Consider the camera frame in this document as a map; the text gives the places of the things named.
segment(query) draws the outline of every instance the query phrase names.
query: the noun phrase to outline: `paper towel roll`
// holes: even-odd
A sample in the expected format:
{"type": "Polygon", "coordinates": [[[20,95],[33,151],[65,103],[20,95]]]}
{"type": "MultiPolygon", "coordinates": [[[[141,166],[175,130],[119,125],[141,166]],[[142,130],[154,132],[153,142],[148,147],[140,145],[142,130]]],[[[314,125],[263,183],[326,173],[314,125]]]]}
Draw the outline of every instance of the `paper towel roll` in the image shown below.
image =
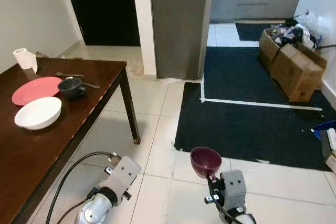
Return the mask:
{"type": "Polygon", "coordinates": [[[26,48],[19,48],[13,52],[13,55],[16,58],[17,63],[19,63],[22,69],[32,68],[36,73],[37,71],[37,61],[36,55],[27,51],[26,48]]]}

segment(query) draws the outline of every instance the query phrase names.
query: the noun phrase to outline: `dark wooden table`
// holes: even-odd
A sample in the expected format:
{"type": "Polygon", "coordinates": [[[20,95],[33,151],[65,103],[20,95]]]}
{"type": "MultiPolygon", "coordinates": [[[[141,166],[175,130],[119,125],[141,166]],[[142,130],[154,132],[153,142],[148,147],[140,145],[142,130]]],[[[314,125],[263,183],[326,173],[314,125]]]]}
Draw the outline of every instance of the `dark wooden table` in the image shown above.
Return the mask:
{"type": "Polygon", "coordinates": [[[61,169],[82,141],[112,94],[120,85],[135,144],[140,135],[135,119],[126,62],[38,58],[38,71],[15,65],[0,74],[0,223],[26,223],[61,169]],[[67,101],[60,93],[62,111],[51,126],[29,131],[14,117],[21,108],[12,94],[24,83],[56,72],[84,74],[86,95],[67,101]]]}

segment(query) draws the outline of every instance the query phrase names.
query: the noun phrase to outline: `black mug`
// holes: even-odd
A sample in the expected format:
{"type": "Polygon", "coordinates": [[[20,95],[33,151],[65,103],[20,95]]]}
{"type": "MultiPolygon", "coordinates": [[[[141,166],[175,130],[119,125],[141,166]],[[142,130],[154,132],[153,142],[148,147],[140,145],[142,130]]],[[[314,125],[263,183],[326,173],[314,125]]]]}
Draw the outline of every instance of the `black mug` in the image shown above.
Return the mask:
{"type": "Polygon", "coordinates": [[[66,99],[75,100],[85,94],[85,88],[79,78],[71,78],[62,81],[58,85],[58,89],[66,99]]]}

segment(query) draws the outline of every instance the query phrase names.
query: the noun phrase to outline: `refrigerator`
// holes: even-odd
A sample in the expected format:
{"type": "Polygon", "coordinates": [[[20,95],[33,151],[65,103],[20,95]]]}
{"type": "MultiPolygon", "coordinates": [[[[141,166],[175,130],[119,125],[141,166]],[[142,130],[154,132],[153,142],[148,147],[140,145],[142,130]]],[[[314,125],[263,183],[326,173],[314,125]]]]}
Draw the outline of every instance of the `refrigerator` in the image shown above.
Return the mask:
{"type": "Polygon", "coordinates": [[[158,78],[203,76],[212,0],[152,0],[158,78]]]}

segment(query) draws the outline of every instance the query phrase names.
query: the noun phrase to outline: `red plate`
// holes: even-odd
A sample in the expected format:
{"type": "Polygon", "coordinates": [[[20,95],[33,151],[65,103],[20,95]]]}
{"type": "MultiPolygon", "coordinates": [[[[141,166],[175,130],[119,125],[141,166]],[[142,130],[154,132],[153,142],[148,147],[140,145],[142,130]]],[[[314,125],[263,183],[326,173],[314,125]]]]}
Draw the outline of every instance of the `red plate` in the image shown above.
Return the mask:
{"type": "Polygon", "coordinates": [[[58,85],[62,80],[57,77],[43,77],[30,81],[18,88],[12,95],[16,105],[26,105],[42,97],[53,97],[58,93],[58,85]]]}

